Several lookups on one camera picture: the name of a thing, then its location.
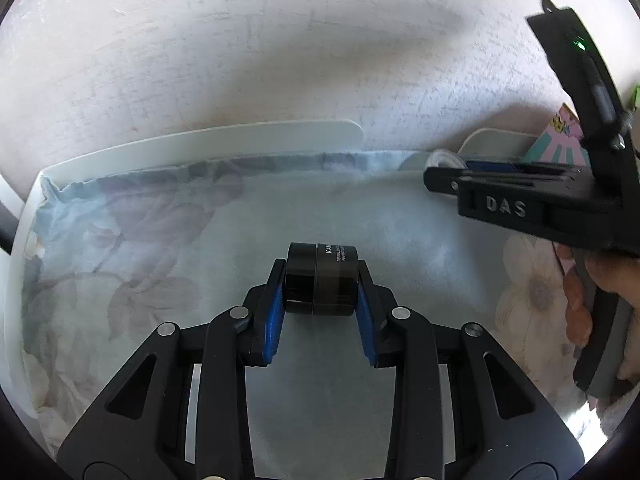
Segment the silver screw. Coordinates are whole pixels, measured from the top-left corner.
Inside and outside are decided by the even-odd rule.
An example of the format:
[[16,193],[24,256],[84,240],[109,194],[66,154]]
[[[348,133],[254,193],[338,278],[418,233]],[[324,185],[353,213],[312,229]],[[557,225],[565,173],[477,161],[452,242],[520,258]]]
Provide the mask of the silver screw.
[[625,139],[623,139],[622,135],[618,134],[618,137],[611,141],[611,147],[614,150],[624,150],[626,148]]
[[175,325],[173,323],[162,323],[158,327],[159,335],[171,335],[175,332]]
[[411,311],[404,306],[396,306],[395,309],[391,311],[391,315],[396,319],[408,319],[411,315]]
[[229,315],[233,319],[244,319],[249,315],[249,309],[245,306],[235,306],[229,311]]
[[478,323],[468,323],[465,325],[465,332],[471,337],[479,337],[484,330],[482,330],[482,327],[478,325]]

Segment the wall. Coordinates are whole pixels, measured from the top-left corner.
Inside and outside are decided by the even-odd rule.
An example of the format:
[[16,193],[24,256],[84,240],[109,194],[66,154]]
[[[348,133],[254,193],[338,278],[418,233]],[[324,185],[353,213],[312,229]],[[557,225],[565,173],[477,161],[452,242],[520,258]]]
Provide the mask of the wall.
[[[621,90],[638,78],[626,0],[554,0]],[[16,0],[0,25],[0,173],[222,124],[351,118],[370,148],[542,129],[566,99],[524,16],[539,0]]]

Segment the light blue fabric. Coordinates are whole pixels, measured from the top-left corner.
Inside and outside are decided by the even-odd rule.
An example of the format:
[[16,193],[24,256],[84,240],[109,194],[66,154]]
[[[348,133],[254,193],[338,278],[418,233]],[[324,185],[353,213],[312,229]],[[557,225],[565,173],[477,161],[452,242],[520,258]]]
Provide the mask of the light blue fabric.
[[[44,256],[28,260],[23,322],[48,378],[38,413],[52,449],[160,322],[193,326],[241,304],[290,242],[354,245],[399,304],[493,328],[510,232],[428,192],[426,155],[237,158],[63,190],[44,180],[33,226]],[[273,364],[247,371],[259,475],[382,476],[393,375],[369,367],[354,317],[287,315]]]

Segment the black handle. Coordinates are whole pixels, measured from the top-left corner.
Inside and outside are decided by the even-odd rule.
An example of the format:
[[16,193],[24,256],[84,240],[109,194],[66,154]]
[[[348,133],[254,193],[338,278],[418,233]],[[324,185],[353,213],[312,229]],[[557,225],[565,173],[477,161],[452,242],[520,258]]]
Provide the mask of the black handle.
[[596,286],[584,266],[584,253],[580,251],[575,255],[575,269],[584,285],[584,305],[593,319],[589,343],[575,364],[575,384],[597,399],[623,395],[632,387],[629,381],[618,379],[632,307],[619,295]]

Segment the blue rubber pad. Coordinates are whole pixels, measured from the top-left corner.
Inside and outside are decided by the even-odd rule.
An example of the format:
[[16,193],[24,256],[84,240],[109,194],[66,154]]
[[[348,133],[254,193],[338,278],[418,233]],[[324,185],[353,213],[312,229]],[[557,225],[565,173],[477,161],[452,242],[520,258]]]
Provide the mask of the blue rubber pad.
[[276,293],[271,303],[269,317],[264,328],[264,350],[262,356],[267,364],[271,363],[273,356],[278,352],[278,342],[282,331],[282,321],[284,320],[284,303],[282,301],[282,282],[278,284]]
[[369,303],[367,303],[367,298],[361,286],[358,286],[356,318],[358,319],[358,328],[360,329],[360,340],[362,341],[364,355],[369,359],[371,366],[375,366],[378,361],[378,354],[376,353],[376,345],[374,342],[373,318],[371,317]]

